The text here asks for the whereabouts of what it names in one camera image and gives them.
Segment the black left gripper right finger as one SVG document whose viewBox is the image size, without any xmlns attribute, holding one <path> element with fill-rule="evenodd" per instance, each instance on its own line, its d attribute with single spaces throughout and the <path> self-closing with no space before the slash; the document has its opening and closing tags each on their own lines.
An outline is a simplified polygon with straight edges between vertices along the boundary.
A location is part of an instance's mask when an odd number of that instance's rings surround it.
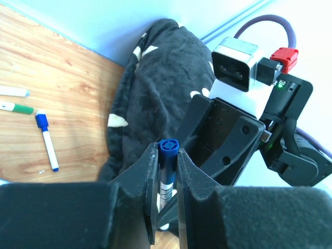
<svg viewBox="0 0 332 249">
<path fill-rule="evenodd" d="M 310 187 L 222 186 L 181 149 L 181 248 L 331 248 L 331 197 Z"/>
</svg>

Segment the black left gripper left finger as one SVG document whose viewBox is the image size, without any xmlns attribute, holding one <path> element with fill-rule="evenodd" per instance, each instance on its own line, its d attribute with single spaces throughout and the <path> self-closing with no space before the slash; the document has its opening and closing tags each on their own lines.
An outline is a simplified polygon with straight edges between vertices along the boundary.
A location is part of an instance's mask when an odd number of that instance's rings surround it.
<svg viewBox="0 0 332 249">
<path fill-rule="evenodd" d="M 1 248 L 150 248 L 158 146 L 112 181 L 1 186 Z"/>
</svg>

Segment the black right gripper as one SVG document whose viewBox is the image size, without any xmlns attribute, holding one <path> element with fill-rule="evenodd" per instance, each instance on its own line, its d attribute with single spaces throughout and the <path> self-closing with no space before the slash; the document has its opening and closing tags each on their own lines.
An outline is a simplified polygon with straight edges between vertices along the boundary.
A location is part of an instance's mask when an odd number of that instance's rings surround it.
<svg viewBox="0 0 332 249">
<path fill-rule="evenodd" d="M 219 98 L 195 95 L 175 137 L 197 167 L 221 185 L 233 186 L 265 128 L 271 135 L 260 145 L 260 153 L 283 181 L 313 187 L 331 175 L 331 155 L 297 128 L 296 119 L 268 116 L 259 121 Z"/>
</svg>

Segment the dark blue marker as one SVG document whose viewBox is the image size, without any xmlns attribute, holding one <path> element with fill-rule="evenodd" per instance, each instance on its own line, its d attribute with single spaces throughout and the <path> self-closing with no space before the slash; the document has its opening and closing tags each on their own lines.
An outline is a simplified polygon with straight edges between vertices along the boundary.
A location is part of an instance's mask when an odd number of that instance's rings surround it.
<svg viewBox="0 0 332 249">
<path fill-rule="evenodd" d="M 173 185 L 176 177 L 177 155 L 179 142 L 177 139 L 164 139 L 158 143 L 160 168 L 160 210 L 172 198 Z"/>
</svg>

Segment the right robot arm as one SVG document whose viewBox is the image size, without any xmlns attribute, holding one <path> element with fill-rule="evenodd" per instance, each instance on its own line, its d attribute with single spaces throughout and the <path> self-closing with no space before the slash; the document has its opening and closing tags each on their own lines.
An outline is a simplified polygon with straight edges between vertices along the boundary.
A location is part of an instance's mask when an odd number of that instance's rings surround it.
<svg viewBox="0 0 332 249">
<path fill-rule="evenodd" d="M 311 83 L 289 74 L 258 93 L 216 81 L 208 96 L 192 98 L 176 138 L 194 164 L 222 185 L 234 185 L 259 151 L 283 181 L 313 187 L 331 175 L 331 154 L 297 127 L 312 91 Z"/>
</svg>

